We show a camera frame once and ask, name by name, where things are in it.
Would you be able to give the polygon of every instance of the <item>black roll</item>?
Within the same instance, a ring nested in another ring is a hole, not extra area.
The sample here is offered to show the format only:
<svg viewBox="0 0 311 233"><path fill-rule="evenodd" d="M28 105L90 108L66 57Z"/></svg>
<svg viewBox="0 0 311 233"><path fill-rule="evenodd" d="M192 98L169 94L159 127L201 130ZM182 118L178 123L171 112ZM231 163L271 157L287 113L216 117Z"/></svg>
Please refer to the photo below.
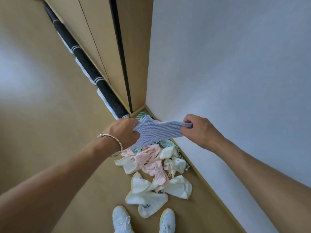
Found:
<svg viewBox="0 0 311 233"><path fill-rule="evenodd" d="M105 79L101 76L99 71L96 69L96 67L93 65L93 63L90 61L88 56L84 53L84 51L80 48L79 44L73 38L71 33L67 30L64 24L57 18L57 16L54 14L52 9L49 7L49 5L46 2L44 2L44 9L48 13L53 23L53 26L55 27L59 35L63 38L65 43L72 50L73 54L79 60L79 62L84 67L86 72L89 74L89 76L98 86L100 92L103 94L107 103L110 106L110 108L108 109L109 110L112 109L118 118L129 117L129 113L127 112L125 107L122 105L122 103L119 101L115 93L111 90L110 86L107 84Z"/></svg>

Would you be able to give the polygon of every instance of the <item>wooden cabinet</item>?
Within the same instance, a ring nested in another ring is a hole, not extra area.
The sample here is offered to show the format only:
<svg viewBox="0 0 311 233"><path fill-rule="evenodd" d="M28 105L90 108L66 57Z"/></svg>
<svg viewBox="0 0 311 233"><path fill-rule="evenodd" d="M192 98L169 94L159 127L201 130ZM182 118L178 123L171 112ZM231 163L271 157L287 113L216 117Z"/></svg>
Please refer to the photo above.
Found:
<svg viewBox="0 0 311 233"><path fill-rule="evenodd" d="M145 105L153 0L46 0L129 112Z"/></svg>

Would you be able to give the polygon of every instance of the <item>pile of cloths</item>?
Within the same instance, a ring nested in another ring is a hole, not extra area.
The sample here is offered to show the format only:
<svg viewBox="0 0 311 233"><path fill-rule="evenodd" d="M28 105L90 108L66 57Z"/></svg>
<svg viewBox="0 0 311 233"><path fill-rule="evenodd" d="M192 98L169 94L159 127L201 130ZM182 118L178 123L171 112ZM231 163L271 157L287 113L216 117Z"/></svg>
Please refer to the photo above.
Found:
<svg viewBox="0 0 311 233"><path fill-rule="evenodd" d="M145 116L149 114L141 112L138 120L141 121ZM175 176L176 172L183 174L187 171L189 164L171 140L155 142L142 149L128 148L121 155L123 158L116 160L115 164L123 166L126 174L135 172L131 191L125 201L127 204L137 204L138 212L143 218L157 212L168 201L167 194L186 200L189 198L192 192L191 183L181 175ZM154 176L152 183L143 179L138 170Z"/></svg>

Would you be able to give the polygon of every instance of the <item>black strip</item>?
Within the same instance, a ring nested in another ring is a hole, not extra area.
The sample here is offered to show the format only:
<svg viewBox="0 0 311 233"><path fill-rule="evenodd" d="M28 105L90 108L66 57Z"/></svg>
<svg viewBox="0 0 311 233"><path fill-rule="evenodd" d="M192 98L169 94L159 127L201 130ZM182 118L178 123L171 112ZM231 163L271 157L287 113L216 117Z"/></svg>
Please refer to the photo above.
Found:
<svg viewBox="0 0 311 233"><path fill-rule="evenodd" d="M47 11L48 15L50 16L50 19L52 20L53 25L56 28L57 32L67 43L69 48L72 49L73 46L79 46L79 44L76 42L76 40L72 37L70 32L65 27L65 25L63 25L63 23L60 22L60 20L53 13L53 11L51 10L51 8L46 2L44 2L44 8ZM90 61L88 56L84 53L84 51L80 47L76 47L73 53L77 57L77 59L80 61L81 65L84 67L84 69L87 71L87 73L90 75L93 81L95 81L95 79L97 78L103 79L99 71L96 69L96 67ZM114 94L114 92L111 90L111 88L109 87L109 85L107 84L105 80L97 80L96 85L98 86L99 90L101 91L103 96L106 98L108 104L110 105L110 107L115 112L118 118L122 118L128 115L128 112L126 111L125 107L119 101L119 99Z"/></svg>
<svg viewBox="0 0 311 233"><path fill-rule="evenodd" d="M97 52L98 52L98 54L99 54L99 51L98 51L97 45L96 45L96 43L95 43L95 40L94 40L94 37L93 37L92 31L91 31L91 29L90 29L90 27L89 27L89 23L87 22L87 19L86 19L86 17L85 17L85 14L84 14L83 8L82 8L82 6L81 6L80 0L78 0L78 1L79 1L79 4L80 4L80 7L81 7L81 10L82 10L82 13L83 13L83 15L84 15L84 19L85 19L85 21L86 21L86 24L87 24L87 26L88 26L88 28L89 28L89 30L90 30L91 36L92 36L92 38L93 38L93 41L94 41L94 44L95 44L96 50L97 50ZM103 67L104 67L105 73L106 73L107 78L108 78L108 81L109 81L109 83L110 83L109 76L108 76L108 74L107 74L107 71L106 71L106 69L105 69L105 66L104 66L103 60L101 59L100 54L99 54L99 58L100 58L101 63L103 64Z"/></svg>
<svg viewBox="0 0 311 233"><path fill-rule="evenodd" d="M125 56L124 56L124 49L123 49L123 43L122 43L117 1L109 0L109 2L110 2L111 14L113 17L112 19L114 21L114 26L115 26L115 33L116 33L116 38L117 38L117 43L118 43L118 48L119 48L119 54L120 54L120 59L121 59L121 65L122 65L122 71L123 71L126 93L127 93L127 98L128 98L128 104L130 106L131 113L133 113L130 86L128 84L128 77L127 77L127 71L126 71Z"/></svg>

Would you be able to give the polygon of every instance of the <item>rolled mat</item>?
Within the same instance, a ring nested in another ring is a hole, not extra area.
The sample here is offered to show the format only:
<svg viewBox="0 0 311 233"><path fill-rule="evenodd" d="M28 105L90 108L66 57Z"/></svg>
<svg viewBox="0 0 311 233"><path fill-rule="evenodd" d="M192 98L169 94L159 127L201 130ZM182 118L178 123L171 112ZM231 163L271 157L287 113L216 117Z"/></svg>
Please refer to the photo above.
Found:
<svg viewBox="0 0 311 233"><path fill-rule="evenodd" d="M46 2L44 2L44 9L48 13L53 23L53 26L60 35L64 44L67 46L68 50L76 56L76 61L79 62L78 64L83 70L84 74L88 78L91 78L91 80L97 85L97 93L102 98L103 102L105 103L109 111L113 114L115 119L130 117L129 113L122 105L120 100L117 98L115 93L111 90L105 79L101 76L99 71L96 69L96 67L93 65L93 63L84 53L84 51L80 48L79 44L73 38L71 33L57 18L57 16L54 14L52 9Z"/></svg>

